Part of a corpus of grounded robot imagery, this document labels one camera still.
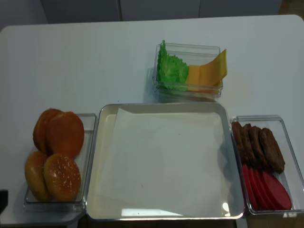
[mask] metal tray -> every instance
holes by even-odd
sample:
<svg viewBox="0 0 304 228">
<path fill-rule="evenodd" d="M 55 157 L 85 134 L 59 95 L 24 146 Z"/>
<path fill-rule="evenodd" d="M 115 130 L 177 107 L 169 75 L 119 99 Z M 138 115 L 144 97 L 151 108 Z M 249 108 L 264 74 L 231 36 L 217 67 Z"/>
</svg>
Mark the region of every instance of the metal tray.
<svg viewBox="0 0 304 228">
<path fill-rule="evenodd" d="M 222 151 L 224 152 L 218 155 L 218 162 L 220 164 L 219 169 L 221 172 L 220 195 L 218 195 L 220 204 L 214 205 L 215 207 L 220 208 L 220 214 L 215 214 L 208 218 L 204 216 L 198 218 L 189 217 L 155 208 L 134 208 L 131 203 L 102 196 L 98 180 L 103 172 L 108 156 L 107 152 L 112 139 L 116 114 L 119 108 L 134 114 L 166 116 L 166 118 L 176 118 L 177 115 L 200 113 L 216 113 L 220 116 L 220 122 L 223 129 L 222 137 L 224 138 Z M 242 217 L 244 212 L 244 200 L 229 130 L 229 120 L 225 108 L 216 102 L 137 105 L 115 104 L 105 106 L 99 115 L 98 132 L 96 135 L 95 153 L 90 180 L 86 209 L 87 214 L 94 220 L 237 219 Z"/>
<path fill-rule="evenodd" d="M 251 206 L 248 193 L 245 187 L 245 181 L 243 173 L 240 172 L 240 177 L 242 180 L 242 186 L 244 191 L 244 198 L 246 201 L 248 211 L 253 215 L 279 215 L 282 217 L 294 217 L 298 213 L 304 212 L 304 181 L 298 166 L 298 162 L 295 157 L 294 150 L 291 146 L 287 130 L 284 125 L 283 119 L 278 115 L 255 115 L 255 116 L 237 116 L 231 118 L 231 122 L 238 121 L 242 126 L 245 124 L 251 124 L 252 126 L 257 126 L 260 128 L 269 128 L 281 149 L 283 158 L 285 160 L 285 170 L 281 174 L 275 173 L 275 177 L 281 182 L 285 187 L 287 193 L 289 194 L 292 201 L 291 210 L 254 210 Z M 235 146 L 235 140 L 233 132 L 231 131 L 233 138 L 233 143 Z M 242 164 L 240 158 L 237 154 L 237 162 L 239 169 L 242 170 Z"/>
</svg>

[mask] sesame seed bun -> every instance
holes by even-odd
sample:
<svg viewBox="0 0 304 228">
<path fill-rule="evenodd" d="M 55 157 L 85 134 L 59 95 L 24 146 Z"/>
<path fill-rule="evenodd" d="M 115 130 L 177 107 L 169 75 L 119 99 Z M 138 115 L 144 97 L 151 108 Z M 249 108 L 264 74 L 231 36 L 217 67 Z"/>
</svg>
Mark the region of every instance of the sesame seed bun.
<svg viewBox="0 0 304 228">
<path fill-rule="evenodd" d="M 77 164 L 68 156 L 59 153 L 51 155 L 44 165 L 44 179 L 55 199 L 62 202 L 76 200 L 81 176 Z"/>
</svg>

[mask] hamburger bun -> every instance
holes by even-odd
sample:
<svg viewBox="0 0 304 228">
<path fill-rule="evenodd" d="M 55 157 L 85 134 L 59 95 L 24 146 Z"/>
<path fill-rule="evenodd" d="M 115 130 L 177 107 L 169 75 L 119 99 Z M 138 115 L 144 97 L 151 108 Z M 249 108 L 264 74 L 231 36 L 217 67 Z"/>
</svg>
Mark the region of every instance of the hamburger bun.
<svg viewBox="0 0 304 228">
<path fill-rule="evenodd" d="M 33 132 L 33 141 L 35 146 L 40 150 L 41 152 L 48 154 L 48 146 L 47 146 L 47 126 L 49 121 L 54 118 L 59 113 L 62 113 L 62 111 L 54 108 L 50 108 L 45 110 L 39 117 L 35 128 Z"/>
<path fill-rule="evenodd" d="M 51 153 L 76 157 L 85 138 L 84 125 L 73 112 L 60 113 L 47 126 L 47 143 Z"/>
<path fill-rule="evenodd" d="M 25 179 L 28 188 L 38 201 L 48 202 L 52 200 L 43 177 L 43 167 L 47 156 L 40 152 L 33 152 L 25 163 Z"/>
<path fill-rule="evenodd" d="M 50 194 L 62 202 L 74 201 L 81 177 L 77 164 L 66 155 L 53 154 L 44 165 L 44 179 Z"/>
</svg>

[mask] stainless steel tray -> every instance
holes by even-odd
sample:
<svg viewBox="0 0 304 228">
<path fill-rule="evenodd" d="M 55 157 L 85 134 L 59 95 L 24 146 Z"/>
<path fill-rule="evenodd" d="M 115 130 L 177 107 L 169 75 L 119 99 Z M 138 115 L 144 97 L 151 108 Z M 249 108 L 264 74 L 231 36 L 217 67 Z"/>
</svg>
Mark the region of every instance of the stainless steel tray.
<svg viewBox="0 0 304 228">
<path fill-rule="evenodd" d="M 218 154 L 220 177 L 220 214 L 211 217 L 189 217 L 177 215 L 156 208 L 136 207 L 131 203 L 110 199 L 102 195 L 99 187 L 100 175 L 107 159 L 108 148 L 112 139 L 114 123 L 118 109 L 121 108 L 134 114 L 149 114 L 151 116 L 176 117 L 183 114 L 216 113 L 220 116 L 223 129 L 224 144 L 222 154 Z M 158 220 L 158 219 L 237 219 L 244 212 L 244 200 L 236 163 L 235 152 L 229 130 L 229 120 L 226 110 L 216 102 L 187 104 L 118 104 L 105 106 L 99 115 L 98 132 L 91 181 L 87 197 L 87 214 L 94 220 Z"/>
</svg>

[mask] white wall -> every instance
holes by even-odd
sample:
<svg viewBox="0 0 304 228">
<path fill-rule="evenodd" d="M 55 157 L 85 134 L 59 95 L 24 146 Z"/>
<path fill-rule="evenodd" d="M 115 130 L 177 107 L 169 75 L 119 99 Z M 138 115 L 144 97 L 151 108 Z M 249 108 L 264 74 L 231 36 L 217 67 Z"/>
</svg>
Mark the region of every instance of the white wall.
<svg viewBox="0 0 304 228">
<path fill-rule="evenodd" d="M 47 22 L 40 0 L 0 0 L 0 30 L 8 25 Z"/>
<path fill-rule="evenodd" d="M 120 0 L 122 20 L 198 18 L 200 0 Z"/>
<path fill-rule="evenodd" d="M 276 15 L 282 0 L 201 0 L 200 18 Z"/>
<path fill-rule="evenodd" d="M 41 0 L 49 23 L 119 21 L 118 0 Z"/>
</svg>

